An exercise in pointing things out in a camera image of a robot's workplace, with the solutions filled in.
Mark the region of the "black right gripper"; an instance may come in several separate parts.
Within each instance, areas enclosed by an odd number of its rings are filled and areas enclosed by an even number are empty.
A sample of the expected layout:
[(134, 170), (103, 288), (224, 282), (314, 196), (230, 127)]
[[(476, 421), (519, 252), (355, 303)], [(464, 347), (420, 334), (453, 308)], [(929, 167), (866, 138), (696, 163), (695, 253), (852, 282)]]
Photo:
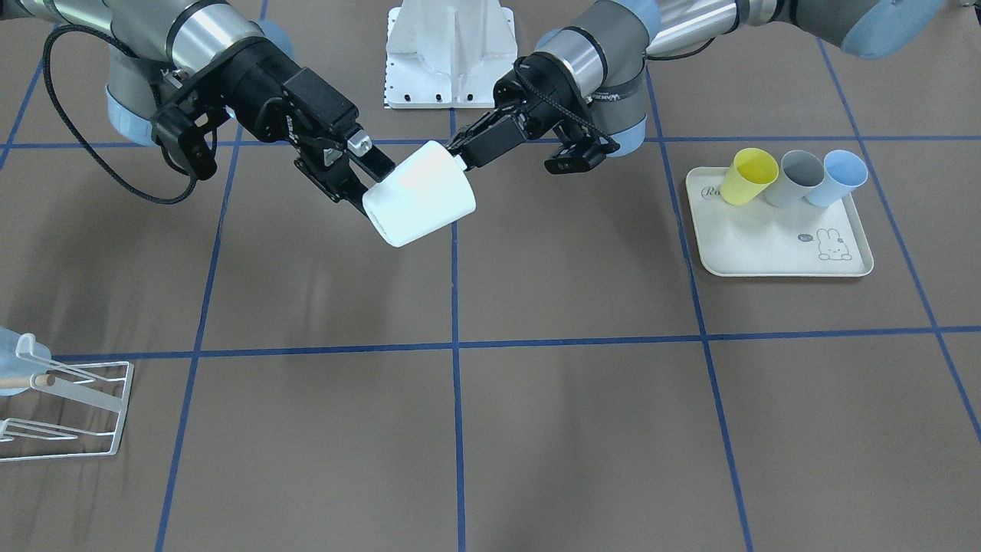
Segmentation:
[(354, 166), (375, 184), (395, 171), (395, 162), (361, 132), (354, 103), (264, 36), (245, 36), (189, 72), (172, 104), (186, 113), (222, 109), (228, 116), (231, 110), (257, 140), (287, 141), (306, 178), (332, 202), (348, 202), (364, 216), (368, 188)]

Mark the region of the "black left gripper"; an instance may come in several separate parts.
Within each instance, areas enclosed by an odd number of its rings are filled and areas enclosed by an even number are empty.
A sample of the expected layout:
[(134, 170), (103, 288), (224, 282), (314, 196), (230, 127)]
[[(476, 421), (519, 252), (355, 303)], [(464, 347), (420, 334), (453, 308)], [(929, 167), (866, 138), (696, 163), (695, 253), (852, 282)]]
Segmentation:
[(575, 78), (554, 58), (518, 58), (494, 88), (495, 112), (463, 126), (446, 146), (464, 171), (487, 166), (558, 127), (561, 140), (602, 144)]

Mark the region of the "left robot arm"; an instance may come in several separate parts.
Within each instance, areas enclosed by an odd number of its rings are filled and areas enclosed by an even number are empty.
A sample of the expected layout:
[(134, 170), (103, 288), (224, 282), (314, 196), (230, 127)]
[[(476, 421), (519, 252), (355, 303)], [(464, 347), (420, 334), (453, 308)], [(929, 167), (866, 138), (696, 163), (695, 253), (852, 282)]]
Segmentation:
[(648, 63), (773, 22), (878, 59), (907, 45), (940, 10), (939, 1), (595, 1), (512, 63), (494, 85), (494, 108), (459, 130), (448, 151), (472, 170), (554, 133), (560, 147), (546, 170), (588, 172), (644, 140)]

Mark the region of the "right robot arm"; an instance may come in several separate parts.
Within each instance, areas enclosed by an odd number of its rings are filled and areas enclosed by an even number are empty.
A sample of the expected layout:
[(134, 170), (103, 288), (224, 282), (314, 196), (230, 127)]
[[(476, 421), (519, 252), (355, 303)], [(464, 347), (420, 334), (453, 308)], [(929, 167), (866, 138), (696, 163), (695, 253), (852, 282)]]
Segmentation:
[[(288, 41), (270, 22), (252, 21), (225, 1), (4, 1), (3, 20), (52, 22), (42, 77), (67, 129), (112, 179), (156, 204), (176, 204), (217, 171), (218, 128), (235, 118), (263, 143), (284, 141), (294, 164), (333, 202), (363, 209), (366, 187), (395, 164), (358, 123), (356, 105), (308, 67), (294, 62)], [(106, 87), (110, 120), (120, 135), (161, 151), (189, 181), (175, 198), (157, 198), (119, 177), (64, 112), (51, 73), (61, 36), (80, 32), (111, 48)]]

